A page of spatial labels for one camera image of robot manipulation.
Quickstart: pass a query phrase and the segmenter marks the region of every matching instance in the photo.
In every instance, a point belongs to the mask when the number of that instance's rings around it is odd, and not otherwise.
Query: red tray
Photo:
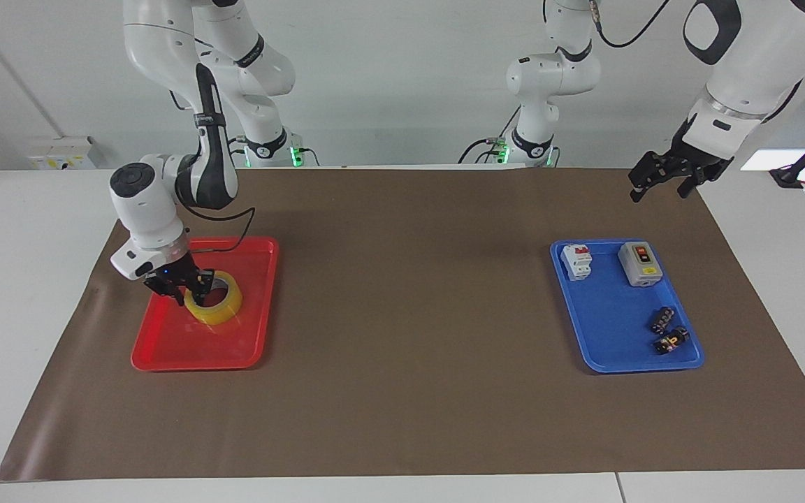
[[[229,248],[237,238],[197,238],[191,249]],[[275,283],[278,242],[244,238],[221,254],[195,254],[200,268],[231,274],[242,293],[236,318],[208,327],[173,297],[152,294],[132,349],[132,365],[146,372],[166,370],[247,369],[259,360],[266,343],[266,322]]]

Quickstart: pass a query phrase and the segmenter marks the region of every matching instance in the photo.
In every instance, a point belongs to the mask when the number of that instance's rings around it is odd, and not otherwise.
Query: green light
[[[303,166],[303,155],[301,155],[302,152],[300,152],[298,149],[295,149],[295,147],[289,147],[289,149],[291,150],[291,162],[293,162],[294,168],[300,168],[300,166]]]

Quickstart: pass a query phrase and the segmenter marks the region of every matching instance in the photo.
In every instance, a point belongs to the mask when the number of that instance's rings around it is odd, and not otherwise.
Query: tray
[[[586,364],[595,372],[660,372],[696,369],[704,363],[704,351],[691,327],[673,284],[658,258],[664,278],[655,286],[636,289],[630,286],[617,259],[624,242],[642,239],[607,239],[559,241],[551,248],[558,282],[565,294],[567,311]],[[571,243],[583,243],[592,254],[592,273],[582,281],[571,281],[561,261],[561,249]],[[648,327],[662,306],[676,312],[671,328],[683,326],[691,334],[687,343],[673,353],[658,354],[652,343],[658,340]]]
[[[195,238],[191,249],[229,248],[237,238]],[[266,322],[275,283],[278,243],[272,238],[244,238],[221,254],[195,254],[200,268],[231,274],[243,301],[236,318],[208,327],[173,297],[151,294],[132,349],[132,365],[146,372],[165,370],[237,370],[259,360],[266,344]]]

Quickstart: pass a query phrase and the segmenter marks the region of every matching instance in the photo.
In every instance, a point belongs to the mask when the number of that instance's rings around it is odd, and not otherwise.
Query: white table
[[[109,171],[0,172],[0,461],[114,225]],[[657,190],[674,190],[661,187]],[[805,195],[729,172],[702,195],[805,373]],[[53,232],[39,229],[48,220]],[[0,484],[0,501],[795,501],[805,471]]]

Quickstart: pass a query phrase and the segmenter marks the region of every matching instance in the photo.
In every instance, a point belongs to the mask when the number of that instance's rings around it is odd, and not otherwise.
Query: power switch box
[[[585,245],[566,245],[561,249],[561,261],[571,281],[582,281],[592,273],[592,254]]]
[[[664,278],[658,258],[647,242],[626,242],[617,257],[632,286],[654,286]]]

